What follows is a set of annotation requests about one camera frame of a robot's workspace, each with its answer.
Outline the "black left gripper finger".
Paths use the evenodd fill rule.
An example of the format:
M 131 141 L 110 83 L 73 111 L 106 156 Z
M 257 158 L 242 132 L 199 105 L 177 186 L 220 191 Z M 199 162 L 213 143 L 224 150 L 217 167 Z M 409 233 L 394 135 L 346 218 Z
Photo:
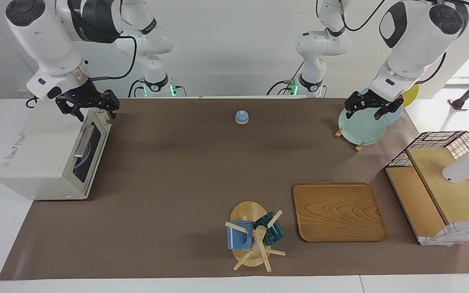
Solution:
M 353 92 L 344 102 L 346 118 L 350 119 L 353 114 L 361 110 L 361 93 Z
M 403 104 L 403 100 L 395 100 L 388 105 L 381 105 L 378 111 L 375 113 L 375 119 L 380 119 L 387 113 L 394 113 Z

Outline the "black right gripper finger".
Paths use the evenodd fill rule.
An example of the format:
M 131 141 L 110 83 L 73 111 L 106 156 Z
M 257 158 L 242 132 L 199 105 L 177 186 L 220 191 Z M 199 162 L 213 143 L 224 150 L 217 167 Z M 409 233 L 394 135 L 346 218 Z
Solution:
M 111 119 L 116 119 L 116 111 L 120 108 L 120 101 L 112 90 L 99 94 L 98 108 L 108 113 Z
M 84 115 L 82 113 L 81 106 L 79 104 L 75 104 L 70 106 L 68 104 L 68 100 L 63 97 L 55 98 L 56 105 L 59 107 L 60 111 L 63 114 L 69 114 L 76 117 L 80 122 L 84 122 Z

